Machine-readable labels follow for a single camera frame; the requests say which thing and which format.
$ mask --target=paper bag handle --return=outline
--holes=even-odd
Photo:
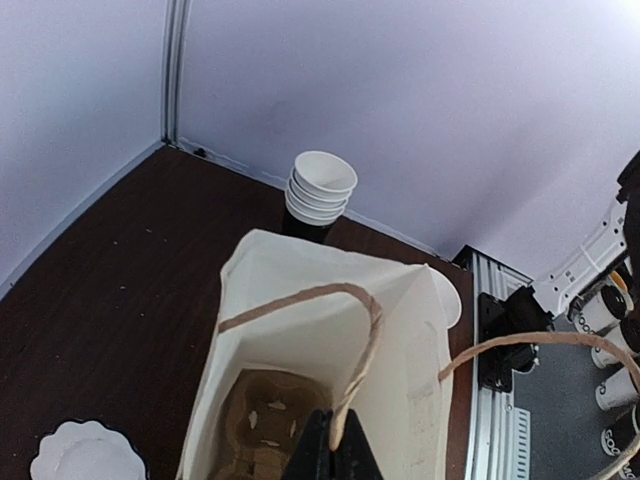
[[[528,333],[516,333],[514,335],[507,335],[505,337],[493,338],[487,340],[484,343],[475,345],[468,348],[460,355],[458,355],[444,370],[438,375],[438,379],[443,381],[460,365],[468,362],[473,357],[480,355],[487,350],[494,347],[501,347],[505,345],[515,345],[518,343],[541,343],[544,345],[552,344],[565,344],[565,345],[586,345],[589,347],[600,348],[612,355],[614,355],[622,364],[629,369],[631,378],[635,385],[640,385],[640,367],[633,360],[633,357],[624,350],[620,349],[614,343],[610,342],[606,338],[599,337],[598,335],[590,335],[585,333],[555,333],[555,332],[528,332]],[[617,472],[622,470],[624,466],[640,451],[640,434],[636,433],[635,438],[631,444],[620,453],[620,456],[602,470],[597,475],[594,475],[589,480],[608,480]]]
[[[377,300],[364,288],[352,283],[331,283],[329,285],[301,290],[300,292],[289,295],[288,297],[273,300],[272,302],[247,310],[240,315],[236,315],[235,317],[218,324],[218,332],[222,335],[224,332],[229,331],[232,328],[239,327],[240,325],[244,325],[245,323],[264,317],[276,310],[280,310],[297,303],[306,302],[308,300],[313,300],[314,298],[323,297],[325,295],[332,295],[334,293],[348,293],[358,299],[369,314],[371,327],[369,330],[369,340],[367,341],[367,345],[360,355],[356,368],[351,374],[349,384],[342,395],[342,399],[335,406],[333,411],[333,419],[331,421],[329,434],[329,448],[332,452],[335,452],[340,446],[342,436],[344,435],[344,426],[347,420],[347,414],[349,413],[349,406],[358,393],[362,382],[366,378],[367,372],[371,367],[373,357],[380,345],[380,335],[382,333],[382,307]]]

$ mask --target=white plate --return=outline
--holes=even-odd
[[[66,422],[40,442],[33,480],[145,480],[142,459],[121,433],[96,421]]]

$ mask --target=paper bag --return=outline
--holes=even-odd
[[[340,400],[369,336],[366,310],[334,294],[292,305],[219,333],[251,308],[309,287],[348,282],[380,303],[380,346],[351,408],[386,480],[444,479],[452,378],[446,319],[428,265],[404,265],[252,231],[221,271],[211,349],[185,439],[179,479],[207,480],[224,419],[220,411],[243,369],[303,375]]]

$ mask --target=dark wooden table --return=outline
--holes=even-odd
[[[93,205],[0,303],[0,478],[28,479],[63,421],[97,419],[128,436],[151,479],[174,480],[220,267],[249,230],[278,231],[282,211],[281,192],[169,148]],[[442,271],[463,301],[452,355],[471,344],[468,272],[346,219],[327,243]],[[467,366],[454,383],[452,480],[464,478],[470,391]]]

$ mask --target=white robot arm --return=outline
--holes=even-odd
[[[560,268],[531,284],[533,297],[551,318],[565,313],[580,292],[625,255],[625,210],[626,202],[614,200],[598,227]]]

